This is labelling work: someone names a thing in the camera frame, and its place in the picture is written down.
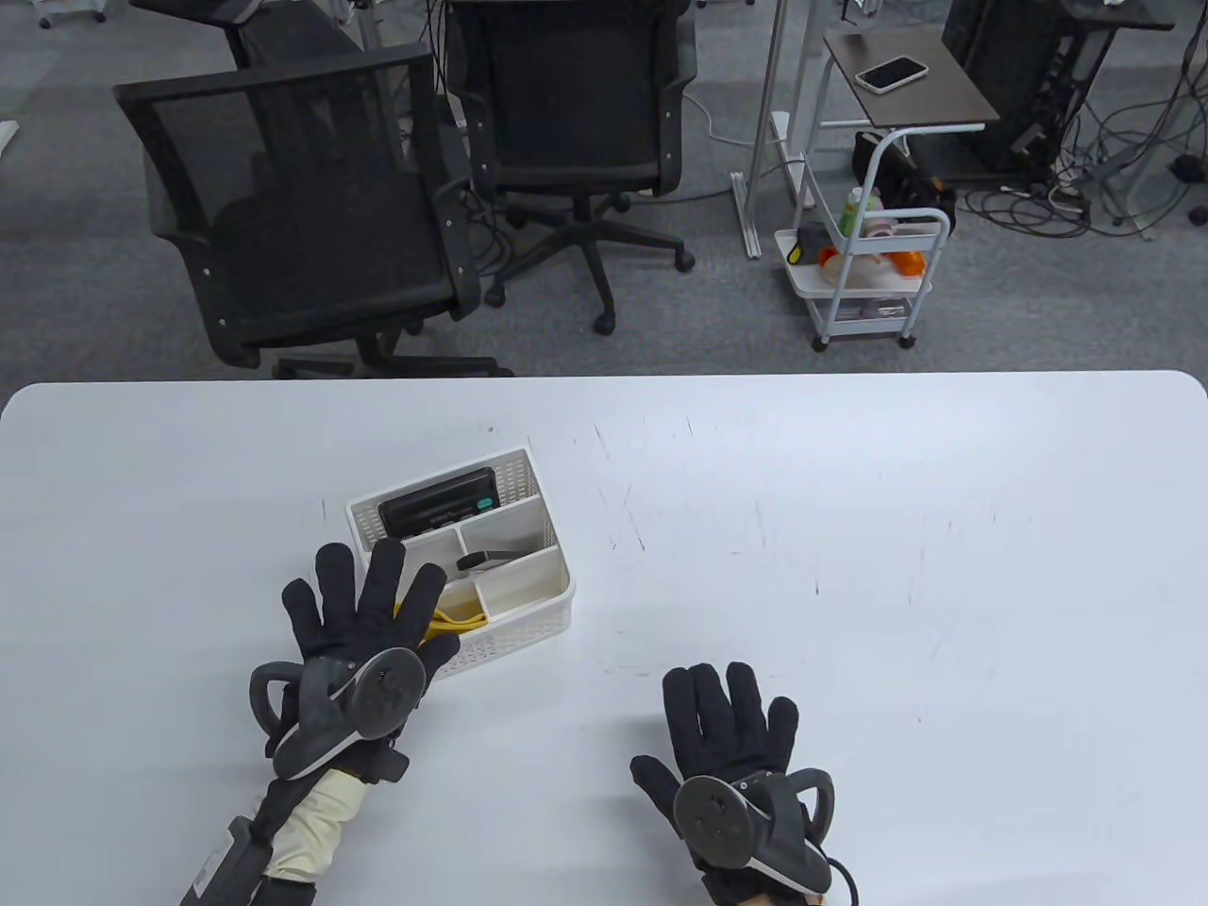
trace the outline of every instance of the chair base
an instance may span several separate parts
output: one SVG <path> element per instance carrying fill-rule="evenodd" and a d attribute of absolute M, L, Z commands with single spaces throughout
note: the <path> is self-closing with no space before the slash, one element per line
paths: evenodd
<path fill-rule="evenodd" d="M 487 290 L 484 300 L 488 306 L 500 308 L 504 304 L 506 301 L 505 286 L 510 279 L 525 271 L 532 271 L 563 249 L 577 245 L 582 249 L 583 257 L 587 259 L 592 280 L 594 280 L 596 289 L 604 303 L 604 310 L 596 319 L 592 329 L 606 337 L 616 330 L 616 306 L 608 275 L 604 273 L 604 262 L 600 260 L 598 243 L 612 242 L 673 250 L 675 252 L 675 268 L 680 273 L 687 273 L 696 265 L 696 259 L 684 248 L 684 240 L 679 237 L 604 220 L 604 214 L 610 209 L 628 210 L 629 198 L 626 194 L 610 194 L 594 208 L 592 208 L 588 196 L 575 196 L 571 203 L 574 207 L 569 213 L 530 204 L 507 203 L 504 216 L 511 226 L 519 228 L 527 221 L 534 220 L 538 223 L 553 227 L 553 232 L 495 274 L 495 280 Z"/>
<path fill-rule="evenodd" d="M 324 378 L 516 377 L 488 358 L 394 355 L 379 338 L 358 339 L 359 355 L 289 355 L 273 364 L 280 381 Z"/>

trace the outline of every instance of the white plastic basket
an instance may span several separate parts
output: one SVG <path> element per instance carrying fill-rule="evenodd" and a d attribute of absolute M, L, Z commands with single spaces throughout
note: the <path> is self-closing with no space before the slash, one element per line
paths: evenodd
<path fill-rule="evenodd" d="M 440 609 L 453 618 L 480 611 L 487 615 L 484 627 L 461 635 L 461 650 L 434 679 L 501 657 L 570 625 L 575 580 L 558 544 L 532 455 L 522 448 L 464 463 L 358 498 L 345 507 L 361 563 L 367 568 L 374 542 L 387 536 L 378 516 L 379 504 L 483 466 L 495 472 L 498 509 L 403 540 L 407 559 L 399 582 L 400 600 L 419 568 L 435 563 L 449 575 Z M 529 550 L 532 553 L 480 573 L 458 571 L 460 557 L 483 550 Z"/>

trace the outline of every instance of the black computer tower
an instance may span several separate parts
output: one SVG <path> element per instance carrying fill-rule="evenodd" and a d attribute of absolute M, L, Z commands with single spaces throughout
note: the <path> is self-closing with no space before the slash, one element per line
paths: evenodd
<path fill-rule="evenodd" d="M 953 0 L 943 43 L 1001 117 L 963 144 L 991 173 L 1046 179 L 1110 36 L 1061 0 Z"/>

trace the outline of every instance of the white sleeve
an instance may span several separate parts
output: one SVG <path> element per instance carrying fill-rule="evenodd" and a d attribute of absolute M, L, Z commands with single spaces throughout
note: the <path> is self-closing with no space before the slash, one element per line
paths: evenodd
<path fill-rule="evenodd" d="M 339 846 L 343 825 L 356 817 L 368 786 L 343 771 L 329 771 L 273 837 L 265 877 L 313 884 Z"/>

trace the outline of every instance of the cart wheel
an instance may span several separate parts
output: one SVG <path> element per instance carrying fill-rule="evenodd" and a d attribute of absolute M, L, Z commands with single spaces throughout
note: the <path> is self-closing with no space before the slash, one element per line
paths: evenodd
<path fill-rule="evenodd" d="M 611 337 L 612 331 L 616 330 L 616 315 L 615 314 L 602 314 L 592 324 L 592 330 L 599 333 L 602 337 Z"/>

